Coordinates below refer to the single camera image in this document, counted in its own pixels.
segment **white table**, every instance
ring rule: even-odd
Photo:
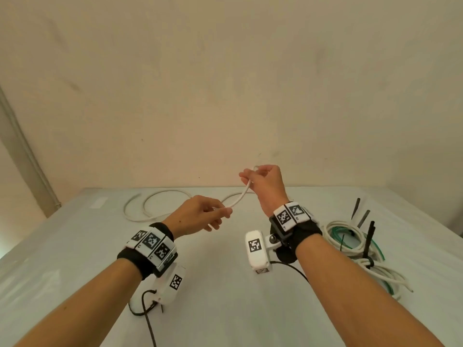
[[[12,346],[65,298],[109,265],[140,227],[122,215],[132,195],[157,189],[86,189],[0,260],[0,335]],[[241,188],[188,188],[223,198]],[[405,274],[414,293],[401,303],[446,346],[463,344],[463,239],[383,188],[288,187],[322,223],[348,219],[357,197],[367,200],[375,241],[391,267]],[[154,196],[148,208],[164,214],[185,200],[178,192]],[[101,208],[91,208],[107,198]],[[140,215],[140,199],[128,212]],[[185,282],[164,314],[150,313],[158,346],[343,346],[311,287],[295,271],[274,266],[256,275],[249,267],[244,236],[269,232],[255,195],[246,195],[220,231],[202,231],[177,242]],[[141,309],[141,292],[134,295]],[[103,346],[150,346],[143,317],[126,308]]]

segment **forearm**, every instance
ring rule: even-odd
[[[305,239],[296,256],[347,346],[442,346],[360,266],[321,235]]]
[[[33,327],[16,347],[99,346],[141,280],[132,262],[116,260]]]

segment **green cable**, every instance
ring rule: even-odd
[[[331,237],[333,239],[335,239],[337,242],[341,243],[342,239],[341,237],[338,235],[339,233],[345,233],[345,234],[350,234],[350,230],[346,227],[343,227],[343,226],[335,226],[331,229]],[[373,239],[371,239],[371,242],[376,246],[376,248],[378,249],[381,257],[382,257],[382,260],[386,260],[386,258],[384,257],[384,255],[382,254],[382,251],[381,249],[379,248],[379,246],[377,245],[376,242],[373,241]],[[352,249],[352,247],[346,245],[344,242],[343,242],[343,246],[344,247],[347,247],[347,248],[350,248]],[[391,296],[394,295],[394,290],[392,289],[392,287],[389,285],[389,283],[387,281],[384,281],[384,285],[386,286],[386,289],[388,290],[389,294]]]

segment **person's right arm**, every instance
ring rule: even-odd
[[[260,166],[240,173],[257,194],[264,213],[288,202],[280,168]],[[296,256],[337,332],[347,346],[421,346],[443,344],[394,300],[364,269],[321,235],[302,241]]]

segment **beige wall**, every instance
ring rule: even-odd
[[[0,0],[0,84],[85,186],[387,185],[463,208],[463,0]]]
[[[32,193],[0,142],[0,258],[44,219]]]

